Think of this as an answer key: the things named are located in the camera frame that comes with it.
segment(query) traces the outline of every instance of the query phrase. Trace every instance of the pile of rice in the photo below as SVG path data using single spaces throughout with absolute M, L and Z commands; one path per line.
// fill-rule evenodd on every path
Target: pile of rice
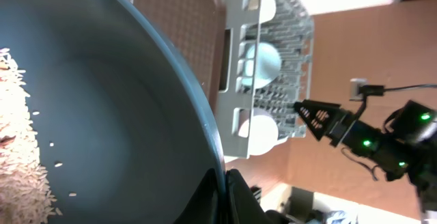
M 56 199 L 40 165 L 24 72 L 8 48 L 0 49 L 0 223 L 47 223 L 49 215 L 61 214 L 51 207 Z

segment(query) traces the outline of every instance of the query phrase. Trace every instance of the green light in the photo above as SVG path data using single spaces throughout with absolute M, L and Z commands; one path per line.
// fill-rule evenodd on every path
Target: green light
M 424 113 L 424 114 L 422 114 L 422 116 L 421 116 L 421 119 L 422 119 L 422 120 L 428 120 L 429 118 L 431 118 L 431 115 L 430 115 L 429 113 Z
M 364 145 L 365 147 L 369 147 L 369 146 L 371 145 L 371 142 L 370 142 L 370 141 L 364 141 L 364 142 L 363 142 L 363 145 Z

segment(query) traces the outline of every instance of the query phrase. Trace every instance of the brown tray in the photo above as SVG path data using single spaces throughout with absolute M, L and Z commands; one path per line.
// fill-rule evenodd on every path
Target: brown tray
M 134 0 L 134 5 L 179 48 L 214 110 L 223 60 L 224 0 Z

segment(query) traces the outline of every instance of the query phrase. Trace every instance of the light blue cup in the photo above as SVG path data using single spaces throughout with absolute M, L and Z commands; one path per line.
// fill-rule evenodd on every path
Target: light blue cup
M 252 87 L 255 58 L 255 45 L 252 45 L 246 53 L 244 75 L 242 84 Z M 257 66 L 255 71 L 255 89 L 263 88 L 279 76 L 281 70 L 281 56 L 278 50 L 269 43 L 261 42 L 258 46 Z

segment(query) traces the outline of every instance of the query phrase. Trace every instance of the dish rack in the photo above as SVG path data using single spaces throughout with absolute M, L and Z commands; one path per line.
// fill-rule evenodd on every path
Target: dish rack
M 298 119 L 293 104 L 309 97 L 314 32 L 313 20 L 299 0 L 276 0 L 274 18 L 262 24 L 260 6 L 247 10 L 247 3 L 248 0 L 226 0 L 227 28 L 231 32 L 227 88 L 219 92 L 216 108 L 224 155 L 240 158 L 249 157 L 251 138 L 250 132 L 249 137 L 238 136 L 241 109 L 261 108 L 269 112 L 279 128 L 278 140 L 305 136 L 306 126 Z M 260 42 L 271 43 L 280 53 L 280 74 L 261 89 L 243 87 L 242 67 L 248 60 L 244 53 L 248 45 L 255 43 L 256 66 Z

